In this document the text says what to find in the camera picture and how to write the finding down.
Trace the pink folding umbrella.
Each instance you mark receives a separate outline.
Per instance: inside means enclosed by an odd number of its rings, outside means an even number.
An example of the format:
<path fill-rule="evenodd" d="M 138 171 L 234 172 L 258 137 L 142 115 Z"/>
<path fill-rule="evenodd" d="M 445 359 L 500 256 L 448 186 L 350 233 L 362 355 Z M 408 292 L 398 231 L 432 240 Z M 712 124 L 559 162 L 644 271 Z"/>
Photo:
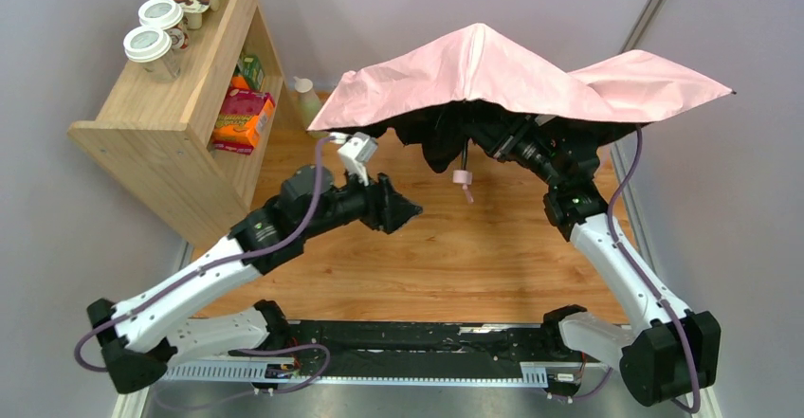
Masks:
<path fill-rule="evenodd" d="M 309 128 L 374 137 L 393 131 L 442 173 L 474 143 L 464 131 L 474 121 L 534 115 L 539 124 L 568 119 L 646 127 L 731 94 L 721 82 L 640 49 L 565 71 L 476 23 L 346 72 Z"/>

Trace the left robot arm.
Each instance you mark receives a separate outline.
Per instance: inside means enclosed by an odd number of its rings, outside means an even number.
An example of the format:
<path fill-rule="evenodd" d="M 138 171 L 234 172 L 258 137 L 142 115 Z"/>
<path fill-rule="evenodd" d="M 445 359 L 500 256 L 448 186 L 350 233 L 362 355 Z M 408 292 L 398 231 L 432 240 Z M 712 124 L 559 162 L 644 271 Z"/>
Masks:
<path fill-rule="evenodd" d="M 99 299 L 87 308 L 107 373 L 117 392 L 143 390 L 170 368 L 215 354 L 286 355 L 289 324 L 279 305 L 260 300 L 221 318 L 197 318 L 212 301 L 304 252 L 305 243 L 360 222 L 391 234 L 422 213 L 388 175 L 337 187 L 322 167 L 299 168 L 278 195 L 236 224 L 185 271 L 128 300 Z"/>

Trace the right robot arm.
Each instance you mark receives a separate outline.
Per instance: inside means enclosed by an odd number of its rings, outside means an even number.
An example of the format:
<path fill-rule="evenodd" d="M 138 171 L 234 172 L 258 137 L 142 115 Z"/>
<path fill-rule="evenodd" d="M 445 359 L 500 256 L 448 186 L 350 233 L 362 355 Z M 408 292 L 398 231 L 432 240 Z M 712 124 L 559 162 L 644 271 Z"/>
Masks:
<path fill-rule="evenodd" d="M 526 115 L 473 122 L 464 131 L 487 156 L 515 162 L 546 184 L 548 221 L 594 266 L 629 320 L 624 329 L 580 307 L 557 309 L 544 322 L 557 332 L 559 347 L 618 371 L 639 404 L 670 401 L 693 414 L 716 379 L 721 326 L 663 284 L 624 235 L 613 206 L 628 182 L 621 181 L 610 199 L 594 182 L 598 148 L 629 134 L 641 141 L 642 127 L 568 119 L 539 124 Z"/>

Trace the green squeeze bottle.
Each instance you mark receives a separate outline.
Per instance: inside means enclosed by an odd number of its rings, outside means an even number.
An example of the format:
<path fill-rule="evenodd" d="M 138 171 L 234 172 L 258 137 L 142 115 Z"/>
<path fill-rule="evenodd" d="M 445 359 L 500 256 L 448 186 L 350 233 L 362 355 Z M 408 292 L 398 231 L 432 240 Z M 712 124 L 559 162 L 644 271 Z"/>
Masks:
<path fill-rule="evenodd" d="M 326 137 L 325 132 L 314 131 L 309 128 L 322 107 L 321 99 L 315 91 L 313 82 L 306 78 L 295 77 L 294 89 L 297 94 L 301 124 L 305 128 L 305 132 L 313 138 Z"/>

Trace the orange pink snack box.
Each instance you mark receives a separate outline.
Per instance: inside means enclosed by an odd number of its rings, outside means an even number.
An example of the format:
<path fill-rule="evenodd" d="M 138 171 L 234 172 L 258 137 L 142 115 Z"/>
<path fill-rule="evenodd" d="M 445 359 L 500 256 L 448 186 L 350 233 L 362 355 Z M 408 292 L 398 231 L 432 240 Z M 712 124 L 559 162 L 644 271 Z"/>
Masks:
<path fill-rule="evenodd" d="M 211 145 L 216 150 L 251 155 L 274 109 L 270 93 L 230 87 L 210 136 Z"/>

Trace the wooden shelf unit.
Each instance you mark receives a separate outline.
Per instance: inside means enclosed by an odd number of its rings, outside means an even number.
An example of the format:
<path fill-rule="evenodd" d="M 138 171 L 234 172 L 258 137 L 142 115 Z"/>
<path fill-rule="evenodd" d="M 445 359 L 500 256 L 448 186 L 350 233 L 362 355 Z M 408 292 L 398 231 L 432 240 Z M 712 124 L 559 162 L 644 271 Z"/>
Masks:
<path fill-rule="evenodd" d="M 236 61 L 253 53 L 277 102 L 269 129 L 299 119 L 259 0 L 221 0 L 179 54 L 174 82 L 127 64 L 97 117 L 68 136 L 126 190 L 194 246 L 214 244 L 250 210 L 269 141 L 249 155 L 209 148 Z"/>

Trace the green carton on shelf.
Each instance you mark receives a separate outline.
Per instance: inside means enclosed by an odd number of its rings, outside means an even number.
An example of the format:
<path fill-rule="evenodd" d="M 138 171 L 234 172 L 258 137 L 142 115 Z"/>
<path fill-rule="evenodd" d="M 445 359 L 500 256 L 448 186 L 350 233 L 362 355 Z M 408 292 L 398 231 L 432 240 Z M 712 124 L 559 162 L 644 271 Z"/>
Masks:
<path fill-rule="evenodd" d="M 265 72 L 256 54 L 242 53 L 237 64 L 239 76 L 250 90 L 260 91 L 265 80 Z"/>

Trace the white lidded jar front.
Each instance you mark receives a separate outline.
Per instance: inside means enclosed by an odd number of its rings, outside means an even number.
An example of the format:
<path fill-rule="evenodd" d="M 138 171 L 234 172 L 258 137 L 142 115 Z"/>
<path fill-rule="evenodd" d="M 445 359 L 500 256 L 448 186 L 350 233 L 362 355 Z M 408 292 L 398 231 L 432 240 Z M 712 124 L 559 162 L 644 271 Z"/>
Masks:
<path fill-rule="evenodd" d="M 127 59 L 137 64 L 156 82 L 174 82 L 180 76 L 180 66 L 174 56 L 172 40 L 162 29 L 135 27 L 123 39 Z"/>

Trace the white lidded jar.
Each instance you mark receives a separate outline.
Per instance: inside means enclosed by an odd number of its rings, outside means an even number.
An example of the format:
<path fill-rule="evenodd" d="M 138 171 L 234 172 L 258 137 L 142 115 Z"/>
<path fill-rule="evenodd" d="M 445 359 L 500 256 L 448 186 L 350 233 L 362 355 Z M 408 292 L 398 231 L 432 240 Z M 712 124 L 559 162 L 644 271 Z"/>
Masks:
<path fill-rule="evenodd" d="M 127 59 L 137 64 L 156 82 L 174 82 L 180 76 L 180 66 L 174 56 L 172 40 L 162 29 L 135 27 L 123 39 Z"/>
<path fill-rule="evenodd" d="M 142 26 L 166 32 L 173 49 L 183 50 L 189 46 L 184 10 L 174 0 L 148 0 L 139 7 L 137 15 Z"/>

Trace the white lidded jar rear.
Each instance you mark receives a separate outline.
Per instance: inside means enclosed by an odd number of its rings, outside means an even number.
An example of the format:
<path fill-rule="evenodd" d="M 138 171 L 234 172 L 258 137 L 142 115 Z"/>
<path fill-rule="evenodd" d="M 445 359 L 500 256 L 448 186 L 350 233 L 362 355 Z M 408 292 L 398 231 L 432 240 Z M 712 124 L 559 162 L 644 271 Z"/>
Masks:
<path fill-rule="evenodd" d="M 166 32 L 173 49 L 183 50 L 189 46 L 184 10 L 174 0 L 148 0 L 139 7 L 137 15 L 142 26 Z"/>

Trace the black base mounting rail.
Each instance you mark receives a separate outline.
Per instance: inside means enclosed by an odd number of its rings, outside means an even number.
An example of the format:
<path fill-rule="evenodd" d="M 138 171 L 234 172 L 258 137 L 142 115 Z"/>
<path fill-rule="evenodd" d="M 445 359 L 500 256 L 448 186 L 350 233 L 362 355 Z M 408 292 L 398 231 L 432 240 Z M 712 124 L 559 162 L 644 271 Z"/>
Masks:
<path fill-rule="evenodd" d="M 285 376 L 322 370 L 338 383 L 493 385 L 576 393 L 590 357 L 560 347 L 539 324 L 297 320 Z"/>

